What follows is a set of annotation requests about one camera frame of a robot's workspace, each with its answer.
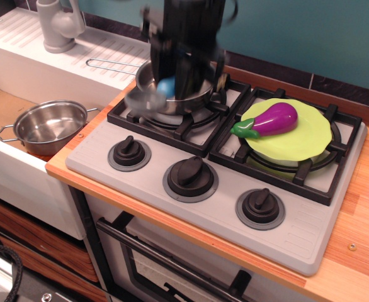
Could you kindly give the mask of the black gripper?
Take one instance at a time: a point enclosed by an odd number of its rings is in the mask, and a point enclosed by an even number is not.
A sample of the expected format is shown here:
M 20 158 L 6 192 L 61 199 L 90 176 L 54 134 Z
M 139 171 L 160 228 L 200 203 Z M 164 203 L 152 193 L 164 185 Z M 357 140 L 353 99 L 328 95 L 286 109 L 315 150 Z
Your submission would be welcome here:
M 165 4 L 144 6 L 141 32 L 150 43 L 154 80 L 175 75 L 175 99 L 189 99 L 210 91 L 211 61 L 224 59 L 217 44 L 223 4 Z

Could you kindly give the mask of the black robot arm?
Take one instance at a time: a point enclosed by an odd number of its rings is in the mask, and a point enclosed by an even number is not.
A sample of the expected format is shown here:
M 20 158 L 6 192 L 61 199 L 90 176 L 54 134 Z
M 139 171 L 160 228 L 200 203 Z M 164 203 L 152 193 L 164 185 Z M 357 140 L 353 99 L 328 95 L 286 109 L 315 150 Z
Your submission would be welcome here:
M 217 85 L 225 65 L 216 40 L 224 7 L 224 1 L 165 1 L 162 10 L 142 8 L 154 80 L 174 77 L 176 99 L 198 92 L 204 81 Z

